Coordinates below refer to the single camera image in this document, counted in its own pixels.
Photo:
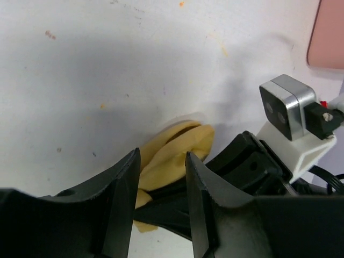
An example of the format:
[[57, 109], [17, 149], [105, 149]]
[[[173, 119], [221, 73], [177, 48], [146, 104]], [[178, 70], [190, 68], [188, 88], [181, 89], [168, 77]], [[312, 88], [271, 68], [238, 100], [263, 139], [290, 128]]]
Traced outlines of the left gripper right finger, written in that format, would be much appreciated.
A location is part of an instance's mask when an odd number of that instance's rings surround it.
[[251, 196], [186, 156], [195, 257], [343, 257], [342, 196]]

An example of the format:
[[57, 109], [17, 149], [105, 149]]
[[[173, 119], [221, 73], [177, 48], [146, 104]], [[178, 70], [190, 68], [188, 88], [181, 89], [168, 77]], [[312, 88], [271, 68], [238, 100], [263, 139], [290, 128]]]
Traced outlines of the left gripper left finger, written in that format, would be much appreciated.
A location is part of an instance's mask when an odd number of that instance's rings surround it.
[[2, 189], [1, 257], [126, 257], [139, 174], [134, 149], [56, 196]]

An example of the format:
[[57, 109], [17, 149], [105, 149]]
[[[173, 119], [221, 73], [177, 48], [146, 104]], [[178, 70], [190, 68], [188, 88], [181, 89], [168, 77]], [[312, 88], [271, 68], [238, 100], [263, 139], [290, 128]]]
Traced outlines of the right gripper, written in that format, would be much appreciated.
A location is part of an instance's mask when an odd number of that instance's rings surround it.
[[[250, 132], [238, 134], [216, 157], [206, 164], [225, 181], [247, 194], [275, 195], [342, 195], [343, 174], [333, 175], [314, 165], [309, 172], [326, 182], [320, 187], [299, 178], [289, 182], [291, 171], [279, 166], [265, 146]], [[135, 219], [141, 223], [165, 228], [186, 239], [191, 239], [186, 178], [150, 191], [153, 200], [136, 209]]]

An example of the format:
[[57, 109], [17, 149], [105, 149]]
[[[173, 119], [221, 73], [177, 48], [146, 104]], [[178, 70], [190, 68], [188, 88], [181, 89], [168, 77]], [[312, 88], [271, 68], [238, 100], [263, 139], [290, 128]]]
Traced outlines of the yellow ankle sock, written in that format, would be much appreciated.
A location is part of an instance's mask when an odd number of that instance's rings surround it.
[[141, 165], [135, 210], [151, 204], [149, 193], [177, 182], [185, 176], [187, 152], [204, 161], [210, 153], [214, 128], [195, 120], [182, 121], [140, 146]]

